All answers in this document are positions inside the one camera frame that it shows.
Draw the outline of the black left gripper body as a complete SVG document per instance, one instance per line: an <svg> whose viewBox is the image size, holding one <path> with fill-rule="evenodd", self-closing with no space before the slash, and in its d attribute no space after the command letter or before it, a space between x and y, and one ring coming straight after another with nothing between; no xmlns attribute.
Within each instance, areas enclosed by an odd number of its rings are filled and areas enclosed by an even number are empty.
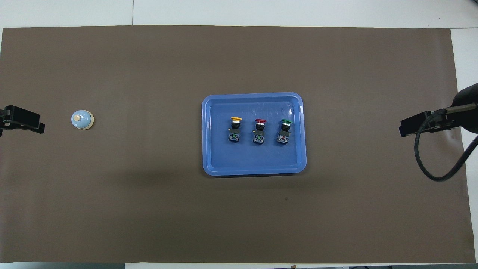
<svg viewBox="0 0 478 269"><path fill-rule="evenodd" d="M3 130L15 129L41 133L40 115L18 106L6 106L0 111L0 135Z"/></svg>

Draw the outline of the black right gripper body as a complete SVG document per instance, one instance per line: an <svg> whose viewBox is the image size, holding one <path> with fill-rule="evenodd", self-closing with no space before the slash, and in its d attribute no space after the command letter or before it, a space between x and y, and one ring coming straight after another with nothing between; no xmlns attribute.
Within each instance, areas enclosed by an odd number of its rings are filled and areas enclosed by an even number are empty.
<svg viewBox="0 0 478 269"><path fill-rule="evenodd" d="M462 127L471 133L478 133L478 84L475 83L459 91L452 101L452 105L436 111L425 111L402 120L399 127L408 130L408 136L418 133L420 126L425 123L423 132L440 132Z"/></svg>

